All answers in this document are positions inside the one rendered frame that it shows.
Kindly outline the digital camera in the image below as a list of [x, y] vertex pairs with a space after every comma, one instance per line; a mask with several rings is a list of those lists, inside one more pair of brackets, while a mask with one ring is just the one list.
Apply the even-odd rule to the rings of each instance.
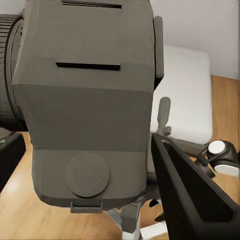
[[0, 14], [0, 128], [29, 132], [34, 191], [71, 213], [146, 189], [163, 19], [150, 0], [26, 0]]

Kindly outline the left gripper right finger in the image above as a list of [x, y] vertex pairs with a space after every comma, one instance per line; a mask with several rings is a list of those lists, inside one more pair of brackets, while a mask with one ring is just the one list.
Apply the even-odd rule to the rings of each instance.
[[152, 133], [169, 240], [240, 240], [240, 206], [168, 137]]

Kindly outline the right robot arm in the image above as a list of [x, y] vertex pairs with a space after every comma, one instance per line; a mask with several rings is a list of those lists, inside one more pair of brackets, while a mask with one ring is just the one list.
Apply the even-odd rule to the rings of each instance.
[[[205, 153], [207, 153], [207, 157], [204, 157]], [[218, 173], [240, 178], [240, 151], [237, 153], [235, 146], [230, 141], [221, 139], [212, 141], [196, 156], [196, 161], [194, 162], [210, 178], [214, 178], [216, 174], [208, 164]], [[159, 204], [159, 202], [152, 199], [149, 206], [152, 208], [157, 204]], [[165, 221], [164, 212], [158, 216], [155, 221]]]

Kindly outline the camera tripod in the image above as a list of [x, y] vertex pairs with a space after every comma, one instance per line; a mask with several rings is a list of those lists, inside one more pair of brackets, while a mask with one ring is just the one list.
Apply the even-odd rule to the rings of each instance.
[[[158, 109], [158, 129], [156, 134], [168, 137], [171, 135], [171, 126], [166, 126], [169, 120], [171, 99], [167, 96], [161, 98]], [[152, 133], [149, 135], [147, 157], [147, 181], [145, 193], [135, 202], [124, 205], [120, 211], [108, 210], [106, 213], [122, 230], [121, 240], [148, 240], [168, 232], [165, 221], [140, 228], [141, 207], [149, 200], [157, 200], [162, 205], [157, 176], [151, 153]]]

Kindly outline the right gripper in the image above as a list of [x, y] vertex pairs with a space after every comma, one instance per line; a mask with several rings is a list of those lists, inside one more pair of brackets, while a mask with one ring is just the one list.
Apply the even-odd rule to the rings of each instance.
[[[155, 205], [159, 204], [159, 202], [157, 200], [154, 200], [152, 199], [149, 206], [152, 208], [154, 207]], [[156, 222], [162, 222], [162, 221], [165, 221], [165, 215], [164, 215], [164, 212], [158, 216], [156, 219], [155, 219]]]

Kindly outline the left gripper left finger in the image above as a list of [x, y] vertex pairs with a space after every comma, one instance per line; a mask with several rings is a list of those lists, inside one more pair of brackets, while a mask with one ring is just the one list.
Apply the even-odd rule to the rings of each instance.
[[21, 133], [0, 138], [0, 192], [16, 169], [26, 152], [26, 144]]

